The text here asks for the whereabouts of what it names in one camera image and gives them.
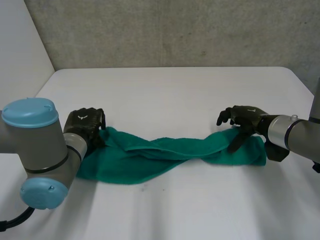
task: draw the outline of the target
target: green towel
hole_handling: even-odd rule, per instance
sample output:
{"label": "green towel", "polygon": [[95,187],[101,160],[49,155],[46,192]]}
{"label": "green towel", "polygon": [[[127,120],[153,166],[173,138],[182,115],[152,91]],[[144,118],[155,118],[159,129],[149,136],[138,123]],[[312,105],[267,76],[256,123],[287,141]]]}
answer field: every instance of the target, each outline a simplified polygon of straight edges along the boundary
{"label": "green towel", "polygon": [[85,157],[77,176],[112,184],[140,184],[189,159],[220,165],[264,166],[266,153],[259,136],[250,137],[236,153],[227,153],[227,146],[237,133],[237,128],[230,128],[203,140],[164,137],[147,141],[107,127],[100,131],[106,147]]}

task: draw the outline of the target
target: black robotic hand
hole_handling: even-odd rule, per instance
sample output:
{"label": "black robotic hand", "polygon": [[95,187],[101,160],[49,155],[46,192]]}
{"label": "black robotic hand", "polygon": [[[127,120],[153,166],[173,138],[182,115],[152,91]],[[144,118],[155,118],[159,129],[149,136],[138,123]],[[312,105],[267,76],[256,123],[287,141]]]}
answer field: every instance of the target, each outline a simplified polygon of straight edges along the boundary
{"label": "black robotic hand", "polygon": [[264,148],[268,159],[281,162],[285,159],[289,150],[277,146],[269,141],[268,128],[278,115],[269,115],[260,108],[253,106],[234,106],[222,111],[216,124],[220,126],[230,120],[231,125],[239,125],[239,134],[232,140],[227,148],[229,153],[236,152],[245,141],[253,134],[263,135],[266,138]]}
{"label": "black robotic hand", "polygon": [[63,132],[74,133],[81,136],[87,144],[86,155],[91,154],[96,148],[105,146],[104,140],[99,135],[99,128],[106,129],[104,111],[100,109],[81,108],[70,112]]}

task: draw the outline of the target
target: white table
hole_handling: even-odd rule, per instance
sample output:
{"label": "white table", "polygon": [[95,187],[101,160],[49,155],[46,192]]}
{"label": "white table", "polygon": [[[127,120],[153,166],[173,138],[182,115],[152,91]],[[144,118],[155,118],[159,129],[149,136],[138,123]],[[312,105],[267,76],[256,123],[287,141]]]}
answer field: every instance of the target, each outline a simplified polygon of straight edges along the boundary
{"label": "white table", "polygon": [[[220,111],[253,105],[308,118],[313,95],[282,67],[65,69],[37,95],[51,99],[63,125],[69,112],[103,108],[108,126],[152,140],[205,138]],[[25,209],[25,173],[0,156],[0,220]],[[294,153],[265,167],[190,160],[139,185],[76,179],[55,210],[36,210],[6,240],[318,240],[320,174]]]}

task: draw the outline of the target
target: black ring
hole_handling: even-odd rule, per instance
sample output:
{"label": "black ring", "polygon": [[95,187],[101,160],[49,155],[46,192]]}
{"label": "black ring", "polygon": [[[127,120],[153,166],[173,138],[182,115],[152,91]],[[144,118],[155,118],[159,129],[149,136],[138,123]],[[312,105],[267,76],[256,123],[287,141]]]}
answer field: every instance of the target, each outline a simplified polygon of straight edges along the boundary
{"label": "black ring", "polygon": [[290,150],[289,145],[288,145],[288,138],[289,138],[289,134],[291,132],[291,130],[294,128],[295,125],[297,125],[298,123],[300,123],[301,121],[305,121],[303,119],[299,119],[297,121],[295,121],[294,123],[292,123],[290,125],[290,127],[286,130],[285,135],[284,135],[284,144],[286,149]]}
{"label": "black ring", "polygon": [[315,124],[320,124],[320,119],[310,116],[309,121]]}
{"label": "black ring", "polygon": [[73,146],[67,145],[66,147],[67,147],[68,149],[74,151],[74,152],[78,155],[79,160],[80,160],[80,163],[81,163],[81,162],[82,162],[82,157],[81,157],[80,153],[79,153]]}
{"label": "black ring", "polygon": [[55,170],[55,169],[59,168],[60,166],[62,166],[68,160],[68,157],[69,157],[69,154],[67,153],[66,156],[64,157],[64,159],[62,159],[56,165],[53,165],[53,166],[50,166],[50,167],[47,167],[47,168],[43,168],[43,169],[39,169],[39,170],[31,170],[31,169],[24,168],[24,170],[27,173],[30,173],[30,174],[44,174],[46,172]]}

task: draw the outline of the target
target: gray wall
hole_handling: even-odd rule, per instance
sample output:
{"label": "gray wall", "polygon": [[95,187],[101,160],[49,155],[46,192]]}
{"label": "gray wall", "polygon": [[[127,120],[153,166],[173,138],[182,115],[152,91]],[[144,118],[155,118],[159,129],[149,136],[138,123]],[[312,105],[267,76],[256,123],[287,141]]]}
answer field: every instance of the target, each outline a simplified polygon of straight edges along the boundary
{"label": "gray wall", "polygon": [[312,92],[320,77],[320,0],[25,3],[56,70],[283,66]]}

